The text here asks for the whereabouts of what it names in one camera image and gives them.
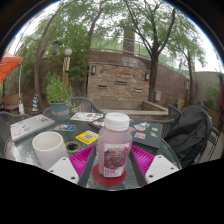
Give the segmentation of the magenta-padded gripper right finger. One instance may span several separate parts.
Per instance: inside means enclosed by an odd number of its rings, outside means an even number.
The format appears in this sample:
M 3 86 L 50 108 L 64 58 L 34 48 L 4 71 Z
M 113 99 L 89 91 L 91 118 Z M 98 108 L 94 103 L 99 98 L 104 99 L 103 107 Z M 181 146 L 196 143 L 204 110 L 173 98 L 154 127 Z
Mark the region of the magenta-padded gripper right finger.
M 145 186 L 179 171 L 179 168 L 163 155 L 153 156 L 136 146 L 131 147 L 129 157 L 139 186 Z

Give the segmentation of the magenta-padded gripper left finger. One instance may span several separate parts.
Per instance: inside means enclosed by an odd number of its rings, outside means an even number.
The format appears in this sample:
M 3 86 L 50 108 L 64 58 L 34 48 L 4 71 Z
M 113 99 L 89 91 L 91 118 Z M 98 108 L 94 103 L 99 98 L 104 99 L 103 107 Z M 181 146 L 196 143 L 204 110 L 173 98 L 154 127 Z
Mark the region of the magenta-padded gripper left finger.
M 96 146 L 90 146 L 71 158 L 62 157 L 49 172 L 81 187 L 85 187 L 96 156 Z

